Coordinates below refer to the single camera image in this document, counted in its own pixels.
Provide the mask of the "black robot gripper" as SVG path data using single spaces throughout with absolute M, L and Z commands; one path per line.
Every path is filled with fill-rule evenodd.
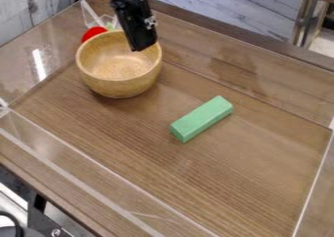
M 122 27 L 130 49 L 140 51 L 156 43 L 156 19 L 146 0 L 112 0 L 118 23 Z

